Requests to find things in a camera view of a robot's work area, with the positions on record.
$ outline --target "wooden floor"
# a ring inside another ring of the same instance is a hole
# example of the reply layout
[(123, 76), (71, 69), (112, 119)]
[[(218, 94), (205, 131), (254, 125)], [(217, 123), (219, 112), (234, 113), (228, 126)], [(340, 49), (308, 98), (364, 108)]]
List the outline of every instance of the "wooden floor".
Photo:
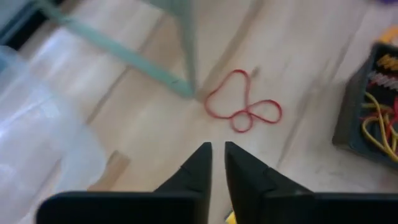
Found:
[[(130, 48), (175, 66), (169, 63), (175, 54), (167, 53), (175, 50), (171, 45), (146, 43), (162, 17), (159, 10), (136, 1), (86, 0), (72, 14)], [(21, 54), (32, 72), (80, 110), (107, 155), (119, 150), (130, 157), (113, 190), (154, 190), (201, 143), (212, 142), (210, 223), (222, 223), (231, 208), (225, 141), (234, 141), (314, 191), (398, 192), (396, 172), (331, 145), (344, 84), (391, 24), (398, 24), (398, 7), (372, 1), (265, 0), (236, 53), (199, 89), (209, 92), (234, 68), (260, 67), (251, 100), (277, 100), (284, 117), (276, 125), (255, 123), (246, 134), (209, 117), (200, 101), (175, 95), (55, 24), (44, 25)], [(240, 109), (243, 80), (233, 78), (211, 105), (223, 114)], [(273, 109), (258, 109), (264, 116), (275, 116)], [(238, 124), (244, 126), (245, 120), (239, 118)]]

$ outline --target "transparent plastic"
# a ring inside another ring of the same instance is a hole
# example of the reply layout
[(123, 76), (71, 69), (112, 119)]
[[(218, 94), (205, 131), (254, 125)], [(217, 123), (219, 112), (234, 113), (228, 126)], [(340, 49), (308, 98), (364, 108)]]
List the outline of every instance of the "transparent plastic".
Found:
[(105, 165), (77, 112), (0, 46), (0, 223), (33, 223), (43, 198), (87, 189)]

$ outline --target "cable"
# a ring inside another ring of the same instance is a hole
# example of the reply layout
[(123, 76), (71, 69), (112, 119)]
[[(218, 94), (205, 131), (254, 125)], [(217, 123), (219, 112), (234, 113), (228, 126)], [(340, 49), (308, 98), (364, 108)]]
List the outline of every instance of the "cable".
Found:
[[(216, 93), (225, 85), (225, 83), (234, 75), (234, 74), (240, 74), (244, 77), (245, 80), (245, 86), (244, 86), (244, 108), (241, 110), (238, 110), (236, 112), (234, 112), (232, 115), (230, 116), (222, 116), (222, 115), (218, 115), (217, 113), (215, 113), (210, 107), (209, 107), (209, 100), (212, 96), (215, 96)], [(282, 108), (280, 107), (279, 103), (274, 101), (274, 100), (261, 100), (252, 104), (249, 104), (249, 93), (250, 93), (250, 89), (251, 89), (251, 79), (249, 74), (241, 69), (235, 69), (232, 72), (230, 72), (225, 78), (224, 80), (220, 83), (220, 85), (213, 90), (205, 99), (205, 110), (206, 112), (213, 118), (216, 119), (228, 119), (231, 125), (231, 128), (237, 132), (237, 133), (245, 133), (248, 132), (252, 127), (253, 127), (253, 122), (254, 122), (254, 118), (259, 119), (260, 121), (262, 121), (263, 123), (269, 123), (269, 124), (276, 124), (278, 123), (281, 119), (282, 119)], [(265, 119), (262, 116), (256, 115), (253, 112), (251, 112), (251, 108), (260, 105), (260, 104), (270, 104), (273, 105), (277, 108), (278, 110), (278, 118), (276, 120), (269, 120), (269, 119)], [(249, 126), (245, 129), (239, 129), (235, 126), (235, 122), (234, 119), (235, 117), (237, 117), (238, 115), (242, 115), (245, 114), (248, 119), (249, 119)]]
[[(362, 132), (365, 137), (370, 140), (375, 146), (377, 146), (380, 150), (385, 152), (394, 162), (398, 162), (397, 156), (397, 140), (398, 133), (392, 127), (392, 125), (398, 121), (398, 98), (394, 101), (394, 110), (387, 105), (380, 105), (379, 102), (372, 96), (370, 93), (365, 93), (366, 97), (368, 97), (372, 103), (364, 103), (362, 104), (363, 108), (375, 108), (376, 115), (369, 116), (364, 119), (362, 123)], [(394, 114), (394, 118), (392, 121), (389, 121), (389, 115)], [(376, 138), (374, 138), (369, 131), (366, 129), (370, 122), (378, 121), (380, 130), (381, 130), (381, 138), (382, 142), (379, 142)], [(392, 133), (391, 143), (389, 144), (389, 135)]]

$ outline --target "yellow wire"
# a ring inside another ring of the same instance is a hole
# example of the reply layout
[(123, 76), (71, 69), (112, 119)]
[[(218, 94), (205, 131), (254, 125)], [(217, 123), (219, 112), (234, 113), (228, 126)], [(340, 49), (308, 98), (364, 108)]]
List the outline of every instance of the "yellow wire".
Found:
[[(365, 135), (365, 137), (370, 140), (375, 146), (377, 146), (379, 149), (381, 149), (383, 152), (387, 153), (387, 155), (394, 161), (398, 162), (398, 156), (396, 155), (395, 151), (397, 148), (397, 139), (398, 139), (398, 134), (394, 130), (394, 128), (391, 128), (391, 133), (392, 133), (392, 145), (388, 143), (387, 136), (386, 136), (386, 129), (385, 125), (389, 124), (389, 115), (388, 113), (392, 111), (392, 109), (389, 106), (386, 105), (380, 105), (379, 102), (375, 99), (374, 96), (372, 96), (370, 93), (366, 92), (365, 95), (372, 101), (372, 103), (364, 103), (362, 106), (363, 108), (375, 108), (377, 111), (377, 116), (373, 116), (370, 118), (367, 118), (363, 121), (362, 123), (362, 132)], [(387, 113), (382, 115), (381, 110), (387, 110)], [(369, 131), (366, 129), (367, 125), (370, 122), (378, 121), (380, 125), (380, 130), (381, 130), (381, 138), (382, 138), (382, 143), (380, 143), (377, 139), (375, 139)]]

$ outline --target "clear plastic bin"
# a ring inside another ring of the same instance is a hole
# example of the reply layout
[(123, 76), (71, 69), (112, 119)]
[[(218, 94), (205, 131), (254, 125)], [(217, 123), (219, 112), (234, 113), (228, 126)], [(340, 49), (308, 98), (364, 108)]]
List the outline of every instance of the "clear plastic bin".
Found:
[(0, 223), (33, 223), (42, 199), (87, 189), (105, 166), (76, 111), (0, 46)]

